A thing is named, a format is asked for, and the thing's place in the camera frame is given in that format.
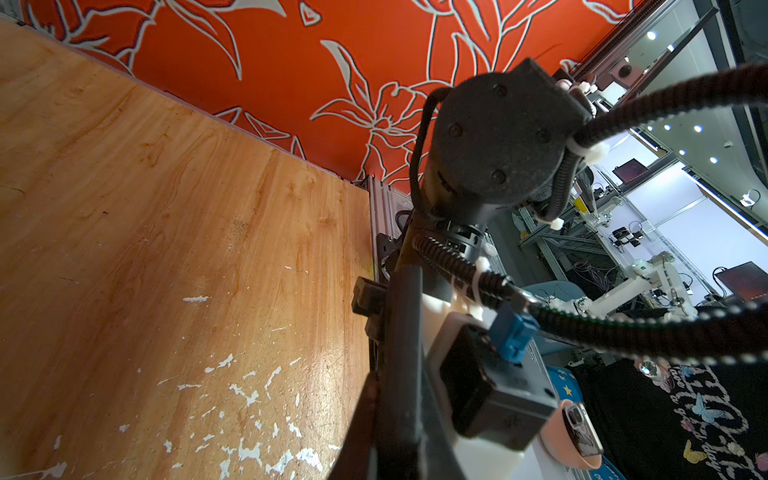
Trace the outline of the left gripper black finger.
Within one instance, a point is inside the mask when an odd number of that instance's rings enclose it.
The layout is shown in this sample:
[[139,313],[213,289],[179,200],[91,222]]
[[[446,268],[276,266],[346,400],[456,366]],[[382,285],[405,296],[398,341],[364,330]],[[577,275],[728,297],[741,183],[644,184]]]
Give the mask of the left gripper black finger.
[[357,279],[352,310],[378,346],[331,479],[461,479],[422,346],[423,270],[408,265],[388,284]]

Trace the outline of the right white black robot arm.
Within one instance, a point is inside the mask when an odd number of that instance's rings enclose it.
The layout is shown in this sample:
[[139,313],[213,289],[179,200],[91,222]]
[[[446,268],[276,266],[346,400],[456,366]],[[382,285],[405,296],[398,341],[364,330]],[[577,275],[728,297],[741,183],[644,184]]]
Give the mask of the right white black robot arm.
[[425,295],[458,283],[486,308],[521,297],[507,277],[477,269],[475,245],[457,249],[457,232],[478,236],[497,214],[529,205],[553,223],[579,168],[597,160],[603,140],[650,121],[766,100],[765,65],[686,80],[598,117],[533,60],[434,90],[417,134],[413,210],[397,266],[386,287],[359,283],[354,311],[381,318],[386,362],[420,363]]

